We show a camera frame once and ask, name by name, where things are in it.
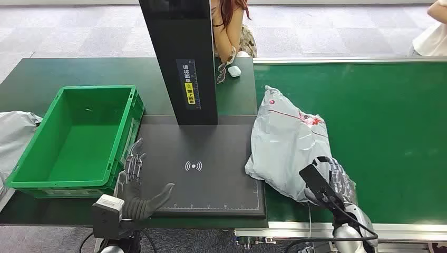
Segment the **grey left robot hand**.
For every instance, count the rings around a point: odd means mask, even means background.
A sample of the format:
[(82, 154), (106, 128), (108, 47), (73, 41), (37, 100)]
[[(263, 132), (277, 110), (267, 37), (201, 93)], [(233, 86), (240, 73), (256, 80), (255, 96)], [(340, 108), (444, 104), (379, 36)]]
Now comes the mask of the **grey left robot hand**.
[(141, 148), (142, 144), (143, 140), (139, 138), (130, 146), (123, 170), (118, 175), (114, 189), (114, 196), (124, 201), (122, 215), (126, 219), (148, 219), (169, 200), (175, 187), (174, 183), (167, 183), (163, 190), (151, 199), (140, 196), (142, 188), (140, 173), (146, 153), (138, 153), (137, 150)]

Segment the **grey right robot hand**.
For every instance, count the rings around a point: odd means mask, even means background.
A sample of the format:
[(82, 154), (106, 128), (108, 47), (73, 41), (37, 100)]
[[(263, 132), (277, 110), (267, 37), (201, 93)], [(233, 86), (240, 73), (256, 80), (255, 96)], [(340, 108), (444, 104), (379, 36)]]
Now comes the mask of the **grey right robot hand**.
[(345, 211), (347, 206), (358, 204), (355, 182), (332, 157), (318, 156), (299, 175), (305, 182), (305, 197), (314, 205)]

